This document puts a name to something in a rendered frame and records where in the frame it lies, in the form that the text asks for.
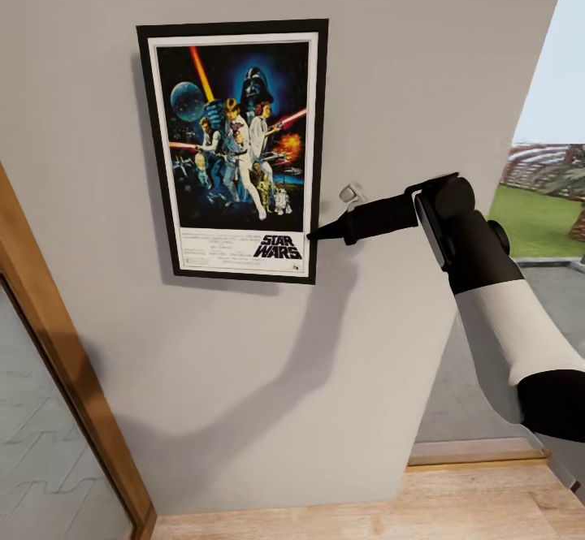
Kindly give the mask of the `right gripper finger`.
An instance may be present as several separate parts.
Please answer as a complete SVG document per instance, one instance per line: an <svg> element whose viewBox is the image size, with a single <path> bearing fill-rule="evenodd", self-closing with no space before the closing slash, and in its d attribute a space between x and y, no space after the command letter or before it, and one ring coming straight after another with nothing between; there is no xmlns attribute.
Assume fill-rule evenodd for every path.
<svg viewBox="0 0 585 540"><path fill-rule="evenodd" d="M338 221L330 223L325 227L321 227L317 231L307 234L306 236L308 240L338 239L340 237L345 238L343 236L343 231L341 231L340 218Z"/></svg>

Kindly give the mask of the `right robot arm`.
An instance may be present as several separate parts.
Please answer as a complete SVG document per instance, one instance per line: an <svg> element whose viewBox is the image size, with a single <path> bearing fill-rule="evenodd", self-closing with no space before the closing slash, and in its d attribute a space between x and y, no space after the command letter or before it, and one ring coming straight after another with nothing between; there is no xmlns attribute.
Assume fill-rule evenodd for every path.
<svg viewBox="0 0 585 540"><path fill-rule="evenodd" d="M339 220L308 240L359 239L417 227L455 295L481 389L495 411L521 423L585 487L585 360L545 312L495 220L475 210L475 194L457 172L366 203L358 181L340 193ZM416 194L413 202L413 192Z"/></svg>

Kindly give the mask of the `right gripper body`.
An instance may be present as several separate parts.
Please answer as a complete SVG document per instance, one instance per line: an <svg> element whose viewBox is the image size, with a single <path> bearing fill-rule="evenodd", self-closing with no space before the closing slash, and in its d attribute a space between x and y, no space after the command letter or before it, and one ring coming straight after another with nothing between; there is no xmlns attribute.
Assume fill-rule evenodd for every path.
<svg viewBox="0 0 585 540"><path fill-rule="evenodd" d="M355 245L366 237L394 232L387 198L345 211L340 216L340 227L347 245Z"/></svg>

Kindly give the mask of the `poster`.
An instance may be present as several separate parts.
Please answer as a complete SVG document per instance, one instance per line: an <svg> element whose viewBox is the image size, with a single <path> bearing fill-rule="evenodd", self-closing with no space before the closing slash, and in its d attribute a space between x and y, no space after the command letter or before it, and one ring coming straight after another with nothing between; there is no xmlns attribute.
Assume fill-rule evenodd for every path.
<svg viewBox="0 0 585 540"><path fill-rule="evenodd" d="M328 24L136 26L174 276L315 284Z"/></svg>

